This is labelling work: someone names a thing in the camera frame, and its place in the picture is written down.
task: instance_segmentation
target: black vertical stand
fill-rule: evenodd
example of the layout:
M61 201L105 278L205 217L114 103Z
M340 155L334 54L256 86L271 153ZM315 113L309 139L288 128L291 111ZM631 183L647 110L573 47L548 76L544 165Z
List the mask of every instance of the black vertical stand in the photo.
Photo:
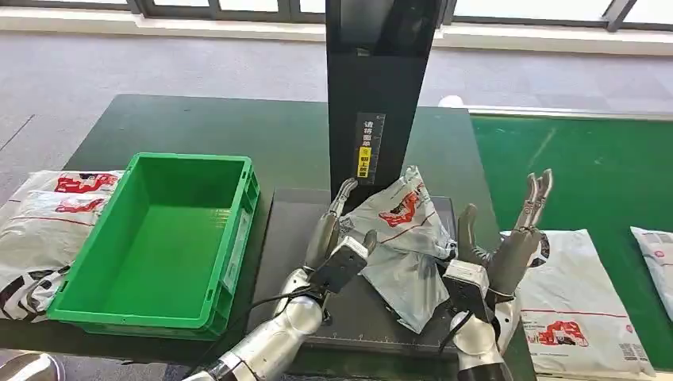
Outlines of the black vertical stand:
M402 162L441 0L326 0L332 197L346 210L388 187Z

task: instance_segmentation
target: crumpled plastic bag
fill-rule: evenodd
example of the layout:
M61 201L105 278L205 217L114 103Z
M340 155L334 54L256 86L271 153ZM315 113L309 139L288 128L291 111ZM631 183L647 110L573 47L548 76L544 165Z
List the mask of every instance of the crumpled plastic bag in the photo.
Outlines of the crumpled plastic bag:
M373 229L379 244L362 276L400 317L420 333L435 308L448 299L437 259L449 257L455 241L435 210L415 166L387 189L372 195L340 219L341 235L358 241Z
M0 226L17 213L30 191L111 195L124 171L37 171L0 208Z
M30 191L0 231L0 318L46 318L107 194Z

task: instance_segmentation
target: gray carpet floor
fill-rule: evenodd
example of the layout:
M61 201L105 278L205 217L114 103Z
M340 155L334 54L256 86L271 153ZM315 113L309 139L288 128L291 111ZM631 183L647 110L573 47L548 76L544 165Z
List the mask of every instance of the gray carpet floor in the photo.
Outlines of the gray carpet floor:
M61 168L115 94L327 100L325 46L256 40L0 33L0 202ZM673 60L433 50L420 104L673 114ZM0 350L0 362L12 352ZM62 357L69 380L179 379L164 364Z

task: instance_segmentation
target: label with chinese text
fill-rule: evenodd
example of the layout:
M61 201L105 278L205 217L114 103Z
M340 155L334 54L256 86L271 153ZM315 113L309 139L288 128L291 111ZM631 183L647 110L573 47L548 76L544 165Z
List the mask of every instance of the label with chinese text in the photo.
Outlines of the label with chinese text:
M360 184L373 184L386 115L358 113L356 120L355 178Z

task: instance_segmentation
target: yellow label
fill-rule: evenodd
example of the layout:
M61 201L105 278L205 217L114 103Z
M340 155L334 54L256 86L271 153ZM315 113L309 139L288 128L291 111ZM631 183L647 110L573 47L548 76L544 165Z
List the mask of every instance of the yellow label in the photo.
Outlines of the yellow label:
M357 177L366 178L369 175L369 160L371 159L371 148L360 147L358 156L358 174Z

